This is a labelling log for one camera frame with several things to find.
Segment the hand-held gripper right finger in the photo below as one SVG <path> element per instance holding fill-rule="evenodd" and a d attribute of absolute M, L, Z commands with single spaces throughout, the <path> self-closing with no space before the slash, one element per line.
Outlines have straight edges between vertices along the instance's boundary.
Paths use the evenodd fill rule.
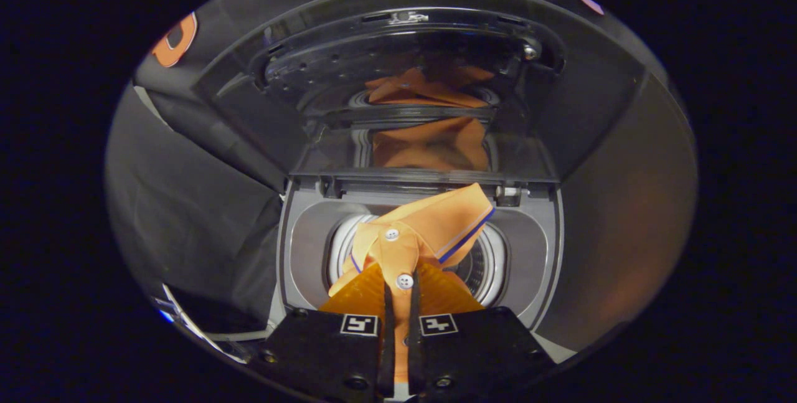
<path fill-rule="evenodd" d="M 486 308 L 442 270 L 421 263 L 411 292 L 408 389 L 418 399 L 502 399 L 555 363 L 505 306 Z"/>

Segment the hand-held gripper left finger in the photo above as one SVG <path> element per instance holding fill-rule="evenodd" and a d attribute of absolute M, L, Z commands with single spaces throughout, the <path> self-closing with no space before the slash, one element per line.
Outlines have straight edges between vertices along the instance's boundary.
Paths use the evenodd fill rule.
<path fill-rule="evenodd" d="M 395 312 L 373 264 L 317 310 L 296 308 L 262 347 L 262 377 L 309 399 L 395 394 Z"/>

